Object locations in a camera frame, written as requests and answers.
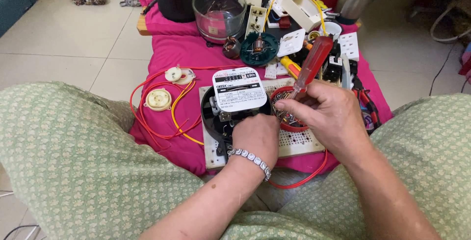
white tile floor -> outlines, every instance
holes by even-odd
[[[119,1],[96,7],[39,1],[0,38],[0,90],[28,81],[61,80],[110,99],[129,100],[147,76],[151,37],[136,30],[140,8],[122,8]],[[376,0],[362,16],[358,32],[360,49],[391,109],[428,95],[451,47],[432,41],[426,24],[406,22],[406,3]],[[460,91],[461,49],[454,47],[435,81],[434,95]],[[465,92],[471,93],[471,86]],[[135,105],[139,95],[133,98]],[[0,167],[0,190],[11,189]],[[0,239],[15,226],[31,224],[34,218],[15,196],[0,198]],[[29,231],[9,240],[24,239]],[[36,239],[44,236],[40,231]]]

white perforated board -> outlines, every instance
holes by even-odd
[[[279,87],[293,85],[294,79],[283,78],[276,80],[264,80],[262,81],[262,84],[268,96],[270,96]],[[204,93],[206,93],[206,90],[209,88],[210,86],[199,88],[200,102],[203,100]],[[208,131],[206,131],[202,123],[201,125],[203,127],[204,158],[206,160],[206,169],[221,169],[224,165],[226,165],[226,163],[224,162],[224,157],[216,156],[218,142],[209,135]],[[285,130],[280,130],[279,141],[280,158],[323,152],[325,149],[325,147],[322,146],[315,138],[311,129],[307,129],[301,133],[291,133]]]

floral cloth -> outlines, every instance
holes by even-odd
[[[444,239],[471,238],[471,96],[423,98],[371,136]],[[61,82],[0,92],[0,161],[50,239],[136,239],[203,182],[126,132],[134,117]],[[278,213],[237,214],[223,239],[365,239],[343,166]]]

pink cloth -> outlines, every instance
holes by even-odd
[[[140,0],[142,5],[147,5],[152,0]],[[206,42],[200,37],[195,22],[175,23],[165,19],[158,11],[155,5],[145,17],[147,29],[152,33],[152,47],[154,54],[148,67],[149,76],[162,70],[175,67],[180,64],[181,67],[193,67],[198,79],[196,86],[182,98],[175,111],[176,120],[180,125],[187,119],[189,121],[182,127],[186,129],[200,116],[200,100],[198,87],[209,86],[212,84],[211,78],[216,69],[197,70],[195,67],[219,67],[227,65],[244,66],[241,60],[230,60],[221,53],[221,47],[206,47]],[[345,26],[346,32],[356,31],[356,26]],[[264,68],[257,68],[261,77],[264,76]],[[358,76],[366,89],[371,89],[370,96],[376,104],[381,122],[386,122],[392,118],[392,113],[387,105],[374,76],[371,73],[368,62],[362,56],[358,62]],[[143,91],[151,85],[164,81],[163,75],[156,77],[150,83],[143,87]],[[170,86],[163,86],[171,93],[173,99],[179,95],[178,90]],[[176,127],[172,121],[170,111],[155,112],[148,108],[143,109],[144,117],[151,128],[161,135],[173,135]],[[149,134],[142,125],[136,120],[130,132],[138,144],[147,144],[154,150],[159,151],[158,146],[152,141]],[[203,141],[203,125],[190,130],[188,135]],[[170,140],[163,140],[156,137],[156,140],[163,147],[168,149],[161,151],[160,154],[168,158],[175,165],[191,171],[196,175],[202,175],[206,172],[204,148],[184,136],[178,136]],[[318,169],[324,160],[324,153],[303,155],[292,158],[279,159],[277,166],[289,167],[298,171],[312,173]],[[326,166],[321,173],[331,171],[338,165],[338,161],[330,155]]]

